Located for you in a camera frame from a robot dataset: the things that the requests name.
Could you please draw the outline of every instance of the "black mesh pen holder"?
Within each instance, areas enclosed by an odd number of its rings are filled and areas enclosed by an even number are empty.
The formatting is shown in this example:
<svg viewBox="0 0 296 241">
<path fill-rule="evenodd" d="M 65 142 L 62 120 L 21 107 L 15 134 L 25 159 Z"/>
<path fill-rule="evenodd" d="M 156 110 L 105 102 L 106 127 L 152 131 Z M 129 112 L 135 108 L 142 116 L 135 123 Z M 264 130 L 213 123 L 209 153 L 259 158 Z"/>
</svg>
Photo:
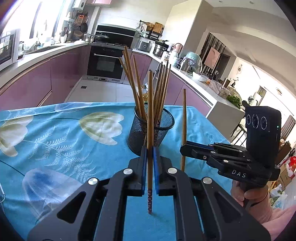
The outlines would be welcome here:
<svg viewBox="0 0 296 241">
<path fill-rule="evenodd" d="M 148 112 L 148 104 L 145 104 L 146 113 Z M 128 135 L 128 147 L 136 155 L 141 155 L 142 146 L 147 145 L 147 121 L 140 118 L 134 109 L 135 117 L 131 126 L 130 134 Z M 174 117 L 166 109 L 163 109 L 161 120 L 157 126 L 154 126 L 154 146 L 159 146 L 169 129 L 175 124 Z"/>
</svg>

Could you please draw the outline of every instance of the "camera lens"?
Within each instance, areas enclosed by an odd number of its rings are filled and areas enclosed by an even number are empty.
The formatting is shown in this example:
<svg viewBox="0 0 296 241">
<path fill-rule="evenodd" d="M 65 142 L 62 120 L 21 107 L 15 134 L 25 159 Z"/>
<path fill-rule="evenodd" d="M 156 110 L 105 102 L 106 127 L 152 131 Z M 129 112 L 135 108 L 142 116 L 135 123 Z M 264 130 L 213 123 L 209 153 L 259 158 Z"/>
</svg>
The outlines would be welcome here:
<svg viewBox="0 0 296 241">
<path fill-rule="evenodd" d="M 267 127 L 267 120 L 266 120 L 266 118 L 264 116 L 264 117 L 261 118 L 261 128 L 262 128 L 262 130 L 265 130 L 266 127 Z"/>
<path fill-rule="evenodd" d="M 251 116 L 250 115 L 247 115 L 247 124 L 251 124 Z"/>
<path fill-rule="evenodd" d="M 253 115 L 252 117 L 252 124 L 253 124 L 253 127 L 255 129 L 258 128 L 258 125 L 259 125 L 259 118 L 258 118 L 258 115 Z"/>
</svg>

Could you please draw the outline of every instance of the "silver screw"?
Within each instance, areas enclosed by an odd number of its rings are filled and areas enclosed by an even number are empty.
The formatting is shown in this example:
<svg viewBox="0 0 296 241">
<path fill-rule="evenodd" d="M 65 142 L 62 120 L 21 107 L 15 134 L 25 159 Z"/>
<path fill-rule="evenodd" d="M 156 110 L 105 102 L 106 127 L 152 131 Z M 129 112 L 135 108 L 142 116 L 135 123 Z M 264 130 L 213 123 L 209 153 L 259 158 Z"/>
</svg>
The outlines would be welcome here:
<svg viewBox="0 0 296 241">
<path fill-rule="evenodd" d="M 171 167 L 171 168 L 168 169 L 168 173 L 169 173 L 169 174 L 175 174 L 175 173 L 177 173 L 177 169 Z"/>
<path fill-rule="evenodd" d="M 202 181 L 204 184 L 211 184 L 212 183 L 212 179 L 209 177 L 205 177 Z"/>
<path fill-rule="evenodd" d="M 123 173 L 124 173 L 125 175 L 129 175 L 129 174 L 132 174 L 132 173 L 133 173 L 133 170 L 130 169 L 130 168 L 126 168 L 126 169 L 123 170 Z"/>
<path fill-rule="evenodd" d="M 89 179 L 89 181 L 88 181 L 89 185 L 95 185 L 95 184 L 97 184 L 97 182 L 98 182 L 98 179 L 96 179 L 94 177 Z"/>
</svg>

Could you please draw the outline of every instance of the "black wire cup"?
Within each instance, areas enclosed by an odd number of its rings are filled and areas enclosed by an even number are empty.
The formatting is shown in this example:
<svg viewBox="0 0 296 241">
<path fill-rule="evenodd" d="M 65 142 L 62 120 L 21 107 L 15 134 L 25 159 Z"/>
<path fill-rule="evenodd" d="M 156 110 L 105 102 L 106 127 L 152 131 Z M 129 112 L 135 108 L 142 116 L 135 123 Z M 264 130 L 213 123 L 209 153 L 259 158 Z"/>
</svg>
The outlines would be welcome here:
<svg viewBox="0 0 296 241">
<path fill-rule="evenodd" d="M 148 112 L 148 104 L 145 104 L 145 111 Z M 135 117 L 128 135 L 127 144 L 130 150 L 136 155 L 141 155 L 142 146 L 147 145 L 147 121 L 140 118 L 137 114 L 136 107 L 134 109 Z M 161 120 L 157 126 L 154 126 L 153 145 L 160 146 L 165 138 L 168 130 L 172 129 L 175 124 L 174 117 L 166 109 L 163 109 Z"/>
</svg>

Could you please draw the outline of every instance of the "white countertop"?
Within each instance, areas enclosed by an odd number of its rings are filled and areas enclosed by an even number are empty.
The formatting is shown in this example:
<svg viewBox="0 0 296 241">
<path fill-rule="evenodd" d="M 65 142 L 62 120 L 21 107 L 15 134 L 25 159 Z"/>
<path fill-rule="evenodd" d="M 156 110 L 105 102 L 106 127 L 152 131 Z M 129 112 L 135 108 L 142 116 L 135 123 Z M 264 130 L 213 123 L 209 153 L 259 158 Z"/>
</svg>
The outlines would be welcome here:
<svg viewBox="0 0 296 241">
<path fill-rule="evenodd" d="M 157 56 L 154 56 L 151 51 L 148 53 L 148 52 L 133 49 L 133 52 L 148 55 L 151 58 L 153 58 L 154 60 L 161 62 L 161 59 Z M 212 105 L 215 105 L 217 102 L 220 102 L 220 103 L 223 103 L 225 105 L 228 105 L 230 107 L 233 107 L 233 108 L 239 110 L 236 106 L 234 106 L 228 100 L 225 100 L 221 96 L 217 95 L 208 85 L 206 85 L 198 80 L 194 80 L 191 75 L 185 73 L 184 71 L 180 71 L 180 70 L 176 69 L 175 67 L 171 67 L 171 71 L 173 71 L 177 76 L 182 78 L 185 82 L 187 82 L 196 91 L 201 93 L 210 103 L 212 103 Z"/>
<path fill-rule="evenodd" d="M 2 71 L 0 71 L 0 88 L 5 85 L 8 81 L 14 78 L 16 75 L 21 73 L 22 71 L 30 68 L 32 65 L 37 64 L 38 62 L 50 58 L 53 55 L 59 54 L 61 52 L 81 47 L 87 45 L 88 43 L 83 44 L 74 44 L 74 43 L 63 43 L 56 44 L 61 45 L 61 47 L 54 48 L 51 50 L 47 50 L 41 53 L 32 53 L 24 55 L 23 58 L 19 59 L 16 63 L 6 67 Z"/>
</svg>

